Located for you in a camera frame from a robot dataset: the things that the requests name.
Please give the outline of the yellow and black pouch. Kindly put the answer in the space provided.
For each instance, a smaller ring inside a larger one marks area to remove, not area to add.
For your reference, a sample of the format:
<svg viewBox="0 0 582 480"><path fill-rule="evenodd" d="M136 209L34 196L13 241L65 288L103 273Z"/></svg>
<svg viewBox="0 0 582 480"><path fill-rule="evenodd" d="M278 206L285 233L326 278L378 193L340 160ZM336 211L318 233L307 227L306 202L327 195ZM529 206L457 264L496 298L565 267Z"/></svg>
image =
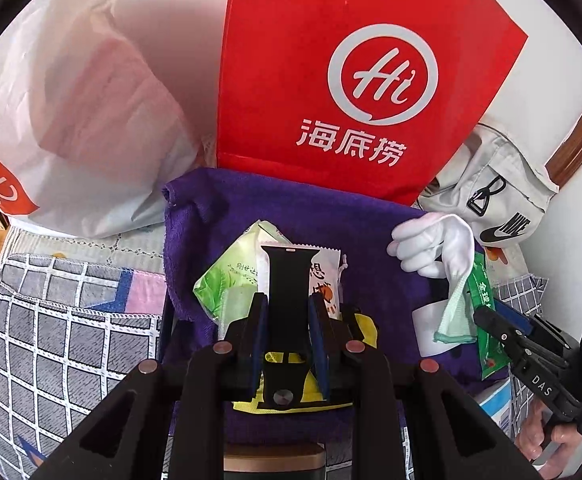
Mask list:
<svg viewBox="0 0 582 480"><path fill-rule="evenodd" d="M355 339L361 340L368 346L376 348L378 345L378 331L375 322L370 316L356 313L355 320L358 328L361 330L361 336L355 336ZM333 404L323 398L318 388L318 382L312 372L308 372L305 378L303 396L301 403L295 408L289 410L274 410L267 408L264 403L264 376L261 376L259 388L256 396L249 402L233 402L233 409L241 413L252 415L284 415L284 414L301 414L301 413L319 413L336 410L337 408L349 408L352 403Z"/></svg>

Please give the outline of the white strawberry snack packet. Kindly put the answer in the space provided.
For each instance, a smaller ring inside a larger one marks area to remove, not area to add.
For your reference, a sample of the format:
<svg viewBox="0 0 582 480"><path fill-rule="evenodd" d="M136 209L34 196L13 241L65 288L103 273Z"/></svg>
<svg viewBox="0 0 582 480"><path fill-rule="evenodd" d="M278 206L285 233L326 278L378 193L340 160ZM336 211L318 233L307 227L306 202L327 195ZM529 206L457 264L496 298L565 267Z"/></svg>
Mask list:
<svg viewBox="0 0 582 480"><path fill-rule="evenodd" d="M338 249L314 245L299 245L290 243L262 243L256 249L257 291L269 295L269 255L266 247L280 246L291 249L313 250L311 266L309 267L308 292L320 292L325 300L330 318L341 318L340 314L340 278L346 264L341 266L341 252Z"/></svg>

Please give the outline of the green snack sachet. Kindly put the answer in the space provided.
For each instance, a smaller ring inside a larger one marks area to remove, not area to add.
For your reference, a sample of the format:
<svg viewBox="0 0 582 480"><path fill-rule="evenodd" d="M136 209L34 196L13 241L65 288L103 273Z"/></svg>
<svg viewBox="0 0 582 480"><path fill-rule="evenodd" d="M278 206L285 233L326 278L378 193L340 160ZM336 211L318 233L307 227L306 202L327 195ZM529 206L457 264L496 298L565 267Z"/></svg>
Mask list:
<svg viewBox="0 0 582 480"><path fill-rule="evenodd" d="M485 256L481 252L474 252L474 263L466 281L466 298L476 327L482 379L486 379L505 368L509 359L497 332L495 301L486 272Z"/></svg>

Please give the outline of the white and mint sock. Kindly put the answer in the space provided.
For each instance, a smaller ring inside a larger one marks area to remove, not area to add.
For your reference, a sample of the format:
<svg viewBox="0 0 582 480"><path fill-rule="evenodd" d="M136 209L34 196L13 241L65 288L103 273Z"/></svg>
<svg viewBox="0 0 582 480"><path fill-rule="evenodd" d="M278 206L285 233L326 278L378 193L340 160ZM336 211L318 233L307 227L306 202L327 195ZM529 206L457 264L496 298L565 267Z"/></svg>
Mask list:
<svg viewBox="0 0 582 480"><path fill-rule="evenodd" d="M435 341L472 344L476 327L464 289L474 263L474 238L466 221L455 214L428 212L405 221L392 231L387 253L401 262L406 273L442 280L448 298Z"/></svg>

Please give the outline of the light green packet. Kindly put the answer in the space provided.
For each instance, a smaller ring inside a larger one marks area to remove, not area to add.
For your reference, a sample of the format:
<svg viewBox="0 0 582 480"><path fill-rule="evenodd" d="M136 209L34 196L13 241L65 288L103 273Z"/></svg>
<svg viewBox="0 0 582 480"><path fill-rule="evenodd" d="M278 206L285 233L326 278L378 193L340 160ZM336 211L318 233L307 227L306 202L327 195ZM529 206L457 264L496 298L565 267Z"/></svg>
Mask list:
<svg viewBox="0 0 582 480"><path fill-rule="evenodd" d="M262 244L289 243L272 223L259 220L244 231L195 282L193 293L224 339L233 321L246 318L257 288Z"/></svg>

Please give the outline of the blue tissue pack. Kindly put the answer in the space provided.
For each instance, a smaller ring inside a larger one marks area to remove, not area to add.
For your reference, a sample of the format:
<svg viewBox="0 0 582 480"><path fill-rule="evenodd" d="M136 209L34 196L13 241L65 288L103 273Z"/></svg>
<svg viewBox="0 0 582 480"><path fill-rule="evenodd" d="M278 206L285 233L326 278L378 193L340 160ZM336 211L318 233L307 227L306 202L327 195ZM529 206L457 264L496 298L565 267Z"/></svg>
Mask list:
<svg viewBox="0 0 582 480"><path fill-rule="evenodd" d="M511 379L501 379L474 396L482 410L508 437L511 436Z"/></svg>

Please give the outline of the small white box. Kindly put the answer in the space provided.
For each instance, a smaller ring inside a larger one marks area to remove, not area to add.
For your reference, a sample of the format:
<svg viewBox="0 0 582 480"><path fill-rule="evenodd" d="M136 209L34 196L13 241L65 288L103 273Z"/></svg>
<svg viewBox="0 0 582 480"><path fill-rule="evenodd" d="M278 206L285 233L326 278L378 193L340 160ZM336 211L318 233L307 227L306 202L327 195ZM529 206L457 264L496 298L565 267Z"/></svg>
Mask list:
<svg viewBox="0 0 582 480"><path fill-rule="evenodd" d="M434 334L440 325L446 304L446 300L436 301L433 304L426 304L411 313L421 358L439 356L459 346L458 342L448 344L447 342L434 340Z"/></svg>

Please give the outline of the purple fleece towel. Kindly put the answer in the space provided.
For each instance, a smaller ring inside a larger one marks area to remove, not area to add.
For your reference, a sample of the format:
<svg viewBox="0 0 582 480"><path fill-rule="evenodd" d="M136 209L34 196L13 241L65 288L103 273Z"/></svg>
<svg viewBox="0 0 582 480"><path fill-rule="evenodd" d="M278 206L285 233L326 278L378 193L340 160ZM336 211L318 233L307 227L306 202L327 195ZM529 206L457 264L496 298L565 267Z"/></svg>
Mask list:
<svg viewBox="0 0 582 480"><path fill-rule="evenodd" d="M209 437L249 444L332 441L353 425L351 408L319 413L252 415L235 411L221 388L225 363L213 352L215 326L193 293L193 285L248 226L271 222L299 245L340 249L349 266L346 298L370 316L379 349L392 365L417 365L420 354L411 313L442 300L442 280L406 273L387 253L394 226L417 217L414 209L373 198L316 188L255 174L200 168L164 188L164 272L178 324L167 362L189 363L175 418L175 436ZM309 264L313 250L270 247L271 272L264 351L305 352L308 330Z"/></svg>

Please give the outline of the grey plaid bed sheet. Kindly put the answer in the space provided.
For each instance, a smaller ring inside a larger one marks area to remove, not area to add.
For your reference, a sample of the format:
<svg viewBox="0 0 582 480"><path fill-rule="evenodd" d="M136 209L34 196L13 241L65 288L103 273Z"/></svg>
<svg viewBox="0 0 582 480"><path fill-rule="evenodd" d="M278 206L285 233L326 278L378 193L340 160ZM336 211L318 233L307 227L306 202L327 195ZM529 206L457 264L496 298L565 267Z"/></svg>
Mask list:
<svg viewBox="0 0 582 480"><path fill-rule="evenodd" d="M108 313L121 271L17 254L0 263L0 474L35 469L140 361L161 316Z"/></svg>

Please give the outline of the beige Nike waist bag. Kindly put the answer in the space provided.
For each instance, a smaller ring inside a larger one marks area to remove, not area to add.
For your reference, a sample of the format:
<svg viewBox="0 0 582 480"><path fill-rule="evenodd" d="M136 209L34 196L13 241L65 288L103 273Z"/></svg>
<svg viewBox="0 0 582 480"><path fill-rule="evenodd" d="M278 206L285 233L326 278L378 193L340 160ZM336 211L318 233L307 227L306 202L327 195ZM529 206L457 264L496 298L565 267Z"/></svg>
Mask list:
<svg viewBox="0 0 582 480"><path fill-rule="evenodd" d="M504 248L534 234L558 192L545 168L528 160L504 133L480 122L417 205L455 214L482 246Z"/></svg>

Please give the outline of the red paper shopping bag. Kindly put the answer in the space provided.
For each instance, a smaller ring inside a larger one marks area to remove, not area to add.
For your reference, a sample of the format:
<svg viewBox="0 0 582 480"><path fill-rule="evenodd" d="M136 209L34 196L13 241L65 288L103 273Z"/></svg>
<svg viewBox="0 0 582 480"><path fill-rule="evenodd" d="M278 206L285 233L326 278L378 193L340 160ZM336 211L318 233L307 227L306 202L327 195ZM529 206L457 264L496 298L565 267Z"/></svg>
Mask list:
<svg viewBox="0 0 582 480"><path fill-rule="evenodd" d="M525 41L496 0L228 0L218 166L410 205Z"/></svg>

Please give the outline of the white plastic shopping bag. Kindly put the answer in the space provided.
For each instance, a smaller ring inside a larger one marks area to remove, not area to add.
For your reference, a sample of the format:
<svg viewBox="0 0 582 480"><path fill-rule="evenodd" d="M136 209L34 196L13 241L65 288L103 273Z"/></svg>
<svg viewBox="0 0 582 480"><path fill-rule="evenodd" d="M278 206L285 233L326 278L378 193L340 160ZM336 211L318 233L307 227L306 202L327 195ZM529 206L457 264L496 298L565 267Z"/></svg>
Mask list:
<svg viewBox="0 0 582 480"><path fill-rule="evenodd" d="M216 162L227 0L0 0L0 212L38 233L158 224Z"/></svg>

